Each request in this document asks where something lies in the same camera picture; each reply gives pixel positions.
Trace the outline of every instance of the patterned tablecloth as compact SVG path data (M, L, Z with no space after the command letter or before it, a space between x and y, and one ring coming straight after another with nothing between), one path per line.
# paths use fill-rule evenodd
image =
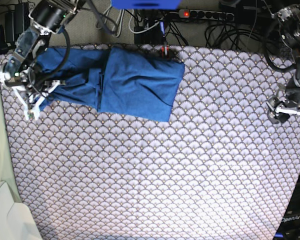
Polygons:
M26 122L2 89L18 191L43 239L273 238L300 173L300 117L273 125L266 100L292 75L259 54L172 48L186 68L168 123L67 102Z

